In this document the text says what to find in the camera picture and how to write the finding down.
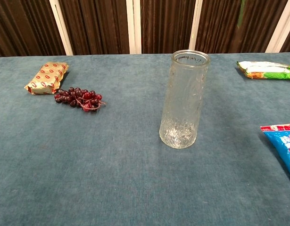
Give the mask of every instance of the table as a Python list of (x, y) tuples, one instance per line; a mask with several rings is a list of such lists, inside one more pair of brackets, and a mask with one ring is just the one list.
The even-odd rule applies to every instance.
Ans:
[[(211, 54), (198, 137), (182, 150), (158, 135), (170, 56), (0, 58), (0, 226), (290, 226), (290, 175), (259, 128), (290, 123), (290, 81), (235, 64), (290, 53)], [(30, 95), (48, 61), (70, 65), (62, 88), (107, 106)]]

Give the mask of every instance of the grape bunch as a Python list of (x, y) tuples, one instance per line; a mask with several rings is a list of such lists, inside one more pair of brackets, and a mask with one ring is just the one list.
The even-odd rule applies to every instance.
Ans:
[(79, 87), (70, 87), (68, 91), (59, 89), (55, 95), (57, 103), (69, 104), (71, 107), (81, 107), (85, 112), (96, 111), (102, 105), (105, 105), (102, 101), (102, 95), (96, 94), (95, 91), (88, 91), (86, 89), (80, 89)]

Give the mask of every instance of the blue snack package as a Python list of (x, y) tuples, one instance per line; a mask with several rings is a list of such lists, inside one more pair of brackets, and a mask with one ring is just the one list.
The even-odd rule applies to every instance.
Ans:
[(290, 124), (261, 126), (290, 172)]

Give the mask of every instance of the plastic wrapper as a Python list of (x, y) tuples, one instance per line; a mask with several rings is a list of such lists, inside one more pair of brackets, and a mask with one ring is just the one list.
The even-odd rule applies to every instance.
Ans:
[(31, 94), (54, 94), (68, 69), (67, 63), (47, 62), (25, 86)]
[(242, 61), (237, 66), (250, 79), (290, 79), (290, 65)]
[(290, 124), (261, 126), (261, 130), (276, 147), (290, 172)]

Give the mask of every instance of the green snack package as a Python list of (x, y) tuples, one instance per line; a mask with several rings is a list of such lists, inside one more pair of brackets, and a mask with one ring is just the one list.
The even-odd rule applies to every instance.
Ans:
[(290, 79), (290, 65), (262, 61), (237, 61), (237, 66), (250, 79)]

